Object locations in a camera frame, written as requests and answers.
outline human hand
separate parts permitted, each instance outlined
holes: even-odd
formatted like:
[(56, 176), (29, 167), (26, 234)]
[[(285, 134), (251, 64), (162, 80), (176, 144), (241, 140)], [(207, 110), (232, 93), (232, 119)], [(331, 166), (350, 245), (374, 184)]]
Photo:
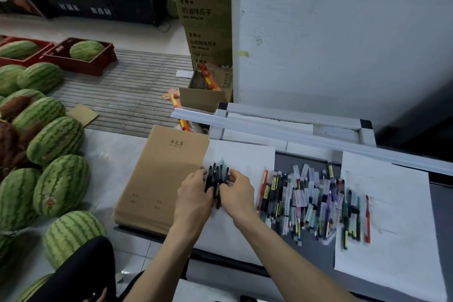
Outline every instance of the human hand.
[(181, 183), (176, 199), (173, 226), (185, 232), (193, 241), (196, 241), (209, 215), (214, 201), (214, 188), (204, 192), (205, 170), (190, 173)]
[(255, 190), (250, 179), (236, 170), (230, 170), (230, 183), (220, 185), (222, 206), (231, 216), (236, 227), (244, 221), (256, 217)]

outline red pen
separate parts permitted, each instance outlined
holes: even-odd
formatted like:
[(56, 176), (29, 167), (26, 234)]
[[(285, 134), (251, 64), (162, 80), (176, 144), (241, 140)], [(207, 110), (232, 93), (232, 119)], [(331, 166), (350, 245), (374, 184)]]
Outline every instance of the red pen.
[(268, 173), (269, 173), (269, 171), (265, 170), (264, 174), (263, 174), (263, 181), (261, 182), (260, 199), (258, 200), (258, 205), (256, 206), (256, 211), (257, 212), (260, 212), (261, 204), (263, 203), (263, 196), (264, 196), (264, 191), (266, 190), (266, 182), (267, 182), (267, 174)]
[(366, 235), (365, 235), (365, 242), (371, 243), (371, 220), (370, 220), (370, 200), (368, 195), (366, 195)]

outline open cardboard box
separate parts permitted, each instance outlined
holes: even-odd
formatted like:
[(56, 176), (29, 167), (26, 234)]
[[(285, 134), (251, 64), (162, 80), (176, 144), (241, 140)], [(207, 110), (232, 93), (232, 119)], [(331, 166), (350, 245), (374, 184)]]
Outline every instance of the open cardboard box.
[(186, 108), (214, 113), (220, 102), (233, 100), (233, 70), (211, 69), (211, 74), (222, 91), (206, 89), (206, 84), (199, 70), (195, 70), (188, 88), (179, 88), (181, 105)]
[(113, 212), (113, 219), (167, 234), (173, 225), (178, 188), (200, 169), (209, 137), (155, 125)]

